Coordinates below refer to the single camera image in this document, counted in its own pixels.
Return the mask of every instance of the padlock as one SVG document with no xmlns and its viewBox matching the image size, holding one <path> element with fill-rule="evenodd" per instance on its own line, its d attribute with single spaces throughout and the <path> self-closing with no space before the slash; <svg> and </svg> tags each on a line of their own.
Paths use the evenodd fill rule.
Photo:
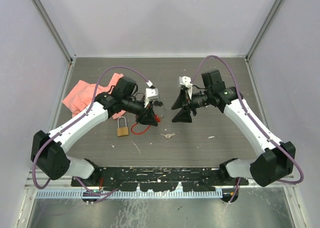
<svg viewBox="0 0 320 228">
<path fill-rule="evenodd" d="M 121 118 L 124 119 L 125 127 L 120 127 L 119 120 Z M 124 137 L 124 136 L 129 135 L 129 128 L 127 126 L 127 119 L 124 116 L 120 116 L 118 118 L 118 129 L 116 130 L 116 133 L 117 133 L 118 137 Z"/>
</svg>

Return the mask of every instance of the white enclosure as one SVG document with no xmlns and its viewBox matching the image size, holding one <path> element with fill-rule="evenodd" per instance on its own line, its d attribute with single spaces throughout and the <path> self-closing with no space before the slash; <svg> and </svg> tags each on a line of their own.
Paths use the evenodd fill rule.
<svg viewBox="0 0 320 228">
<path fill-rule="evenodd" d="M 319 0 L 285 0 L 251 63 L 272 131 L 296 145 L 310 227 L 319 227 Z"/>
<path fill-rule="evenodd" d="M 0 227 L 21 209 L 32 139 L 49 129 L 68 61 L 31 0 L 0 0 Z"/>
<path fill-rule="evenodd" d="M 0 0 L 0 180 L 10 184 L 0 194 L 1 228 L 15 227 L 32 138 L 50 128 L 70 67 L 66 56 L 245 58 L 275 3 L 40 1 L 58 35 L 32 0 Z M 319 0 L 284 0 L 247 60 L 270 130 L 296 147 L 305 174 L 298 198 L 308 228 L 319 224 L 319 6 Z"/>
<path fill-rule="evenodd" d="M 78 57 L 245 56 L 275 0 L 44 0 Z"/>
</svg>

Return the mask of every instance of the red wire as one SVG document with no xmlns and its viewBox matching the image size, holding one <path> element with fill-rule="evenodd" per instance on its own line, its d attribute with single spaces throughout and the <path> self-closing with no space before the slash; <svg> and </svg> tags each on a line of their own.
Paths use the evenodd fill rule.
<svg viewBox="0 0 320 228">
<path fill-rule="evenodd" d="M 131 126 L 131 133 L 134 134 L 134 135 L 142 135 L 142 134 L 145 133 L 145 132 L 150 128 L 150 126 L 151 126 L 151 125 L 149 125 L 144 131 L 142 131 L 142 132 L 140 132 L 140 133 L 136 133 L 136 132 L 134 132 L 134 127 L 135 127 L 136 125 L 138 125 L 138 123 L 135 123 L 133 126 Z"/>
<path fill-rule="evenodd" d="M 100 181 L 99 190 L 101 191 L 102 186 L 103 186 L 103 184 L 104 184 L 104 179 L 101 177 L 101 178 L 99 179 L 99 181 Z"/>
</svg>

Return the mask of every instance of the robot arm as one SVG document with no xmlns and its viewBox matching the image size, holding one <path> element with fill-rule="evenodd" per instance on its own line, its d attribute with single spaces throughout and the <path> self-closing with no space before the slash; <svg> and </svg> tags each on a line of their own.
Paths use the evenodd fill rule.
<svg viewBox="0 0 320 228">
<path fill-rule="evenodd" d="M 294 145 L 291 142 L 283 143 L 272 134 L 252 112 L 246 100 L 242 97 L 242 102 L 247 108 L 246 112 L 238 99 L 236 88 L 226 88 L 218 70 L 203 73 L 202 80 L 205 90 L 190 95 L 190 90 L 192 89 L 191 79 L 186 76 L 179 78 L 180 94 L 171 109 L 181 108 L 181 110 L 172 119 L 172 122 L 191 123 L 191 112 L 195 116 L 197 108 L 213 105 L 237 125 L 252 145 L 258 157 L 256 160 L 233 158 L 220 164 L 219 172 L 221 178 L 225 181 L 237 177 L 254 179 L 260 186 L 265 187 L 291 174 L 294 164 L 270 142 L 270 139 L 280 145 L 293 158 L 296 152 Z M 270 139 L 267 139 L 257 128 L 249 118 L 248 113 L 256 120 L 263 131 L 270 136 Z"/>
<path fill-rule="evenodd" d="M 158 126 L 153 111 L 153 102 L 159 99 L 158 89 L 147 88 L 145 97 L 136 100 L 132 96 L 135 86 L 134 80 L 124 76 L 119 79 L 111 94 L 107 92 L 98 94 L 92 106 L 89 105 L 65 124 L 49 133 L 44 133 L 42 130 L 37 132 L 33 137 L 31 161 L 34 161 L 40 147 L 55 137 L 43 150 L 36 165 L 51 180 L 69 175 L 86 179 L 87 184 L 95 184 L 100 177 L 98 167 L 88 159 L 77 159 L 67 156 L 66 153 L 89 130 L 121 110 L 135 114 L 137 123 Z"/>
</svg>

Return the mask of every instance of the small silver key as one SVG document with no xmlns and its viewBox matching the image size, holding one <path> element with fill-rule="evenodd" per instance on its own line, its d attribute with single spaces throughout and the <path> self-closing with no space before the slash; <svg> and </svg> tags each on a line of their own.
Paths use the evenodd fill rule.
<svg viewBox="0 0 320 228">
<path fill-rule="evenodd" d="M 164 136 L 165 138 L 171 138 L 175 135 L 176 133 L 171 133 L 171 134 L 161 134 L 162 136 Z"/>
</svg>

